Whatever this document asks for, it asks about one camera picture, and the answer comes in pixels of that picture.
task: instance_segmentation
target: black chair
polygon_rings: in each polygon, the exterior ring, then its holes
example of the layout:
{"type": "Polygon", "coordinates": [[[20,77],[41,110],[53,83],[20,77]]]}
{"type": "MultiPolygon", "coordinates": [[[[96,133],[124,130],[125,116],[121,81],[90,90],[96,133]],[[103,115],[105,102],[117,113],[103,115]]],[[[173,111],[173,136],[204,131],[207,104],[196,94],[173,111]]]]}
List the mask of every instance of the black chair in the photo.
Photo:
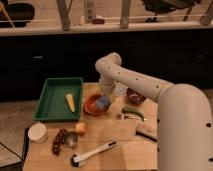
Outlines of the black chair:
{"type": "MultiPolygon", "coordinates": [[[[25,27],[35,16],[35,8],[28,3],[8,4],[8,0],[0,0],[4,4],[10,19],[15,27],[25,27]]],[[[12,27],[3,12],[0,12],[0,28],[12,27]]]]}

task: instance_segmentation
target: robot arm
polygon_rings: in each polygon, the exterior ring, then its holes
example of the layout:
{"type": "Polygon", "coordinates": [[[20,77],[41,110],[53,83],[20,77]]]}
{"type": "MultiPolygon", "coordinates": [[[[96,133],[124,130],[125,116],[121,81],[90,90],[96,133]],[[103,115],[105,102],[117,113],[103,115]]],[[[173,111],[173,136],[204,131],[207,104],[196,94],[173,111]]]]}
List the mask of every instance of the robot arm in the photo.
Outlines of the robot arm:
{"type": "Polygon", "coordinates": [[[112,93],[117,80],[157,102],[159,95],[173,85],[168,81],[122,68],[120,65],[121,57],[117,53],[111,53],[96,62],[96,70],[101,74],[99,85],[103,94],[112,93]]]}
{"type": "Polygon", "coordinates": [[[172,84],[120,67],[111,53],[96,62],[103,94],[110,94],[115,80],[158,103],[158,170],[213,170],[213,122],[208,99],[198,88],[172,84]]]}

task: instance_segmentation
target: small jar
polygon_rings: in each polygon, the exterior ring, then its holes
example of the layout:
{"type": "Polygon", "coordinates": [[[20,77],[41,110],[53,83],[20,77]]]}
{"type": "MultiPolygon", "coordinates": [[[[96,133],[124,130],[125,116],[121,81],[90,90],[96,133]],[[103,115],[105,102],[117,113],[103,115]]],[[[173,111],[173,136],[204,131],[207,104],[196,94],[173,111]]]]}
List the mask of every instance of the small jar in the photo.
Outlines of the small jar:
{"type": "Polygon", "coordinates": [[[46,126],[42,123],[34,124],[28,131],[28,137],[32,142],[45,142],[48,139],[46,126]]]}

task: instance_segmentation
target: green plastic tray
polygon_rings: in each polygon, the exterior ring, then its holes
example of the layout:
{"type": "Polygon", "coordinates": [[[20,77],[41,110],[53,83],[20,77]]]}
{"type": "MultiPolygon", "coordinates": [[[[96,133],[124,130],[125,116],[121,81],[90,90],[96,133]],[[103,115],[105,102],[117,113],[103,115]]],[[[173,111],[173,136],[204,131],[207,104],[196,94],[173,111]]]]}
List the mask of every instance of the green plastic tray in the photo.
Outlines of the green plastic tray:
{"type": "Polygon", "coordinates": [[[33,119],[38,121],[78,121],[81,114],[83,78],[48,78],[44,83],[33,119]],[[71,112],[66,94],[74,96],[75,112],[71,112]]]}

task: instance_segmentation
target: orange bowl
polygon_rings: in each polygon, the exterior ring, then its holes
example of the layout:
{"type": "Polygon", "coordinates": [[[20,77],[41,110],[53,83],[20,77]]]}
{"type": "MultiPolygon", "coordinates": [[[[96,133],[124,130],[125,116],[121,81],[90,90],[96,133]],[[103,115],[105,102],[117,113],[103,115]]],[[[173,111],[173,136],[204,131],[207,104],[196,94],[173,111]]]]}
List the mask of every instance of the orange bowl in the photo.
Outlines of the orange bowl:
{"type": "Polygon", "coordinates": [[[101,110],[99,108],[97,108],[95,101],[97,99],[99,99],[101,97],[100,94],[93,94],[92,96],[90,96],[84,103],[84,111],[86,114],[92,115],[92,116],[100,116],[102,115],[104,112],[106,112],[106,110],[101,110]]]}

